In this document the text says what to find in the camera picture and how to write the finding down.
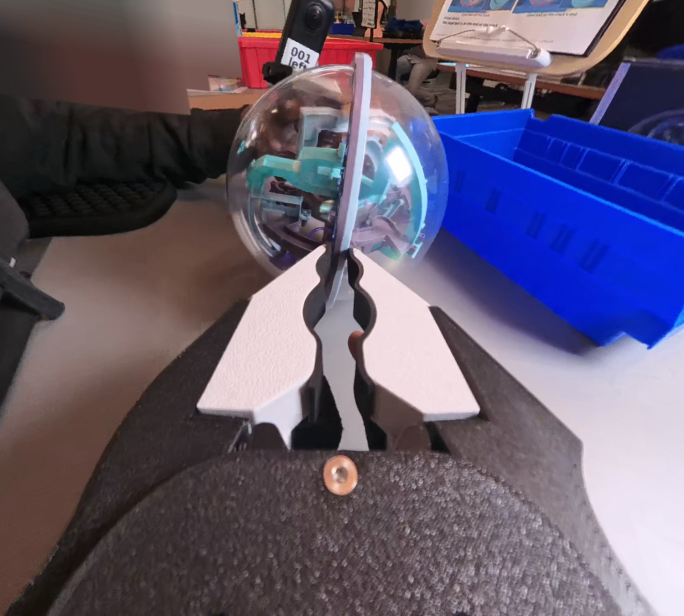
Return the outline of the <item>dark blue box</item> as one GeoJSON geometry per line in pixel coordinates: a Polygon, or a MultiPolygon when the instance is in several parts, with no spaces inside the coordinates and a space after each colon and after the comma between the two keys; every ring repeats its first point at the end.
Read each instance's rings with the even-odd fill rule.
{"type": "Polygon", "coordinates": [[[590,123],[682,146],[683,61],[625,60],[590,123]]]}

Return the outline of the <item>black printed hoodie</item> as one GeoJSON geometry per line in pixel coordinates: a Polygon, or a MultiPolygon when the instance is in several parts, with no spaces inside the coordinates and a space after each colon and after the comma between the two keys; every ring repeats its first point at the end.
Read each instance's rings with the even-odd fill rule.
{"type": "Polygon", "coordinates": [[[22,270],[30,228],[19,203],[1,184],[1,404],[4,404],[35,324],[64,313],[64,304],[22,270]]]}

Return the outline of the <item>white stand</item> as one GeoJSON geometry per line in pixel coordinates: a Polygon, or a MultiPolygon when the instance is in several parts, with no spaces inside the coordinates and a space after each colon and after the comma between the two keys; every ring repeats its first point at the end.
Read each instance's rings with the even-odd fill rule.
{"type": "Polygon", "coordinates": [[[537,72],[553,61],[550,52],[505,25],[470,27],[437,39],[424,39],[423,47],[431,57],[456,65],[456,114],[466,112],[466,69],[469,65],[505,65],[527,72],[520,107],[530,109],[537,72]]]}

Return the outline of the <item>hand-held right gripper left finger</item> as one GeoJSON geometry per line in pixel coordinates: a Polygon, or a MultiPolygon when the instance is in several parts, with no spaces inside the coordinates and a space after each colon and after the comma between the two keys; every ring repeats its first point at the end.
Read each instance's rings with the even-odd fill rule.
{"type": "Polygon", "coordinates": [[[314,333],[326,306],[327,250],[316,249],[248,301],[198,400],[203,415],[272,424],[286,448],[311,412],[305,390],[320,367],[314,333]]]}

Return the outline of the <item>red plastic bin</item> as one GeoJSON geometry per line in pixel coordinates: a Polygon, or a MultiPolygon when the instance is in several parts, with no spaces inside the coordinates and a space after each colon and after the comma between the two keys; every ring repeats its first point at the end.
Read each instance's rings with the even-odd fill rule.
{"type": "Polygon", "coordinates": [[[263,89],[268,83],[263,78],[263,66],[268,62],[279,62],[291,66],[295,71],[327,65],[351,65],[356,53],[367,53],[376,64],[377,54],[383,48],[378,42],[332,36],[326,39],[321,51],[304,47],[293,39],[286,41],[284,53],[279,52],[279,31],[257,31],[244,33],[238,38],[242,68],[241,81],[247,88],[263,89]]]}

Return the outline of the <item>wood-edged white table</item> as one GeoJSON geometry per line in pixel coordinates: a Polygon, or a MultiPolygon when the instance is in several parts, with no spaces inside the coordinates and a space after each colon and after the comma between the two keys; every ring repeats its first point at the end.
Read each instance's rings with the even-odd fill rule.
{"type": "Polygon", "coordinates": [[[240,109],[253,105],[267,89],[237,88],[230,92],[187,89],[191,109],[240,109]]]}

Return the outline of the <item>blue plastic bin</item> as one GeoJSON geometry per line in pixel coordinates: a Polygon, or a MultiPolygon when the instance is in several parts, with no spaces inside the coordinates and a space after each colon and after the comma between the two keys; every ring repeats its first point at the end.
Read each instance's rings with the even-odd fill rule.
{"type": "Polygon", "coordinates": [[[683,147],[530,110],[436,116],[442,228],[597,345],[683,329],[683,147]]]}

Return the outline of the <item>person's left forearm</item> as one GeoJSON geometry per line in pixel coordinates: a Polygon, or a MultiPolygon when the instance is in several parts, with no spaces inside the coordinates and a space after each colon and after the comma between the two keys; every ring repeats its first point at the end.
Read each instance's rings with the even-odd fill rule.
{"type": "Polygon", "coordinates": [[[164,114],[1,95],[1,182],[16,200],[148,176],[176,188],[225,173],[248,106],[164,114]]]}

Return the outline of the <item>black mesh pad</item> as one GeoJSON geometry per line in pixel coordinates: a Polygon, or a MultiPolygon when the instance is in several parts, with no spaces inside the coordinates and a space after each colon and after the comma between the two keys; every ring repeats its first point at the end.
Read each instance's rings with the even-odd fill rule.
{"type": "Polygon", "coordinates": [[[128,233],[154,224],[177,199],[166,180],[80,182],[68,189],[32,193],[18,200],[30,237],[58,238],[128,233]]]}

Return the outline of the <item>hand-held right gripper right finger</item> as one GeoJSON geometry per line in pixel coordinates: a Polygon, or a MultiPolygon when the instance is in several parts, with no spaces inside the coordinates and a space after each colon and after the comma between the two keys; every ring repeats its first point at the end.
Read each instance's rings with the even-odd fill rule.
{"type": "Polygon", "coordinates": [[[369,446],[397,446],[411,429],[462,421],[480,405],[434,313],[440,312],[360,250],[349,250],[354,398],[369,446]]]}

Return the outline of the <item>clear plastic maze ball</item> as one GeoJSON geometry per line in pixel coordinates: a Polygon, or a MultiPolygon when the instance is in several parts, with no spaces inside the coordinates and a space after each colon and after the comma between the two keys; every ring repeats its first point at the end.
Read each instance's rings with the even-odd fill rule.
{"type": "Polygon", "coordinates": [[[311,70],[277,66],[240,123],[227,165],[230,215],[278,276],[322,245],[389,270],[420,261],[447,211],[449,171],[433,118],[370,56],[311,70]]]}

